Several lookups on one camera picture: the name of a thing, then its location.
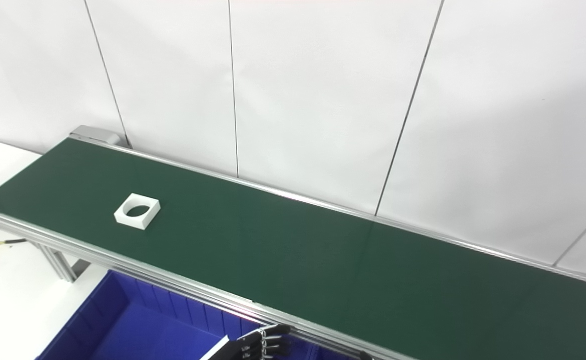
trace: green conveyor belt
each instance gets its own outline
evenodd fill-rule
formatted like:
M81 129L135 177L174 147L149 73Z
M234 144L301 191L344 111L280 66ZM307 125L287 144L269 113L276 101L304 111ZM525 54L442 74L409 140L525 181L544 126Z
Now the green conveyor belt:
M132 192L146 230L113 217ZM586 360L586 282L77 139L0 213L419 360Z

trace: blue bin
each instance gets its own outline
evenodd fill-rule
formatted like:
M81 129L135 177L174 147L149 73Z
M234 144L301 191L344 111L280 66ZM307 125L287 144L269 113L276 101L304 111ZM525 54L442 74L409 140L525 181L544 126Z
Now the blue bin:
M199 360L258 324L109 271L38 360ZM349 360L291 338L287 360Z

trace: white object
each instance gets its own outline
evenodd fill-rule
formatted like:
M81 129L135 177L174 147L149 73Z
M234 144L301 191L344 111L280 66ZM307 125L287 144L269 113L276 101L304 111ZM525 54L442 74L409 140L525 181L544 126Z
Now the white object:
M38 157L0 143L0 185ZM0 230L0 241L17 238ZM32 360L40 355L106 271L91 264L71 284L57 277L32 244L0 246L0 360Z
M135 207L148 207L148 210L138 216L128 216L126 213ZM148 224L151 223L159 210L160 201L156 198L132 193L126 198L124 203L119 206L119 209L115 211L115 220L120 224L144 230Z
M239 177L374 213L439 3L232 1Z
M224 345L226 345L227 342L229 342L230 339L228 338L228 335L226 335L225 337L222 337L220 339L220 341L217 342L217 344L215 344L215 346L211 347L210 350L208 350L204 356L200 357L199 360L208 360L210 358L213 357L213 355L215 355L217 353L217 351L219 351L222 347L224 347Z
M586 2L444 2L378 215L557 260L586 228Z

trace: white square block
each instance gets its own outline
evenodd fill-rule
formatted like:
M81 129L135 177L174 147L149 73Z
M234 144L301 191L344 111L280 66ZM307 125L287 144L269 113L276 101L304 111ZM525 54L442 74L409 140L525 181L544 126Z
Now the white square block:
M148 210L139 216L126 215L131 209L135 207L148 207ZM132 193L115 211L115 220L124 225L132 226L141 230L146 229L151 223L157 212L160 210L160 201L156 198L143 196L141 194Z

